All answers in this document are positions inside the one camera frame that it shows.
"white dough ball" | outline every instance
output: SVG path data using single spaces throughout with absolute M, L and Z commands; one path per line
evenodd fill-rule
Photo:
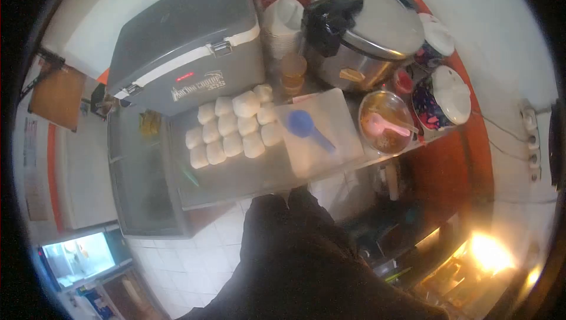
M 185 133 L 185 144 L 187 148 L 193 149 L 194 147 L 203 143 L 203 127 L 198 126 L 190 129 Z
M 214 103 L 208 103 L 199 106 L 199 114 L 197 117 L 199 118 L 199 122 L 201 125 L 206 124 L 211 119 L 215 118 L 214 114 Z
M 273 101 L 273 88 L 269 84 L 259 84 L 254 88 L 260 103 L 269 103 Z
M 226 156 L 234 156 L 240 154 L 244 150 L 240 133 L 234 132 L 224 137 L 223 146 L 224 154 L 226 154 Z
M 258 122 L 260 125 L 266 125 L 277 119 L 277 115 L 273 109 L 274 107 L 275 104 L 273 103 L 264 103 L 261 105 L 258 111 Z
M 248 158 L 256 158 L 265 152 L 265 146 L 258 132 L 250 133 L 242 139 L 244 154 Z
M 208 165 L 207 149 L 204 145 L 191 149 L 191 166 L 195 169 Z
M 255 116 L 252 117 L 238 117 L 238 131 L 244 137 L 246 134 L 256 132 L 258 130 L 258 120 Z
M 216 105 L 214 107 L 214 113 L 216 116 L 220 117 L 222 115 L 234 112 L 234 107 L 232 106 L 232 99 L 227 96 L 219 96 L 216 99 Z
M 218 124 L 216 120 L 210 120 L 203 126 L 203 141 L 206 144 L 212 143 L 220 138 L 220 132 L 218 132 Z
M 238 117 L 252 117 L 258 113 L 260 102 L 253 91 L 246 91 L 232 99 L 234 112 Z
M 271 147 L 281 141 L 281 127 L 278 123 L 272 122 L 261 128 L 261 139 L 266 147 Z
M 219 140 L 212 142 L 207 145 L 207 158 L 208 162 L 212 165 L 220 164 L 226 160 L 226 154 L 224 154 L 224 148 Z
M 218 118 L 218 132 L 226 137 L 238 130 L 238 118 L 233 112 L 222 115 Z

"container lid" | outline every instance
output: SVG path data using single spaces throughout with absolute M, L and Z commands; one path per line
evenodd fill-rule
M 363 0 L 363 9 L 355 17 L 356 25 L 343 40 L 370 55 L 403 60 L 423 44 L 425 34 L 413 0 Z
M 120 90 L 185 53 L 255 26 L 252 0 L 159 0 L 122 27 L 108 87 Z
M 419 13 L 424 28 L 424 39 L 432 48 L 443 56 L 449 56 L 454 52 L 454 38 L 450 35 L 448 28 L 434 16 L 427 13 Z
M 455 125 L 470 117 L 470 88 L 462 77 L 448 66 L 440 66 L 432 73 L 432 90 L 437 104 Z

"blue measuring spoon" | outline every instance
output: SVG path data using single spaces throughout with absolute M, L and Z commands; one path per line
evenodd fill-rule
M 297 137 L 311 137 L 315 142 L 323 147 L 327 152 L 332 153 L 336 147 L 325 136 L 318 131 L 311 115 L 304 110 L 293 110 L 287 117 L 287 130 Z

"gray cooler box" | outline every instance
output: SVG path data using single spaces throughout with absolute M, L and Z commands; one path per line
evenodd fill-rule
M 167 116 L 263 83 L 252 0 L 160 0 L 118 36 L 108 92 Z

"stainless steel pot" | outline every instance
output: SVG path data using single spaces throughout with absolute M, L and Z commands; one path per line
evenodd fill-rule
M 324 82 L 344 91 L 370 91 L 391 79 L 399 67 L 412 62 L 412 57 L 386 60 L 364 55 L 345 44 L 340 44 L 338 52 L 332 57 L 324 57 L 307 45 L 305 58 L 313 73 Z
M 311 72 L 346 91 L 369 91 L 412 62 L 425 34 L 414 0 L 313 0 L 303 14 Z

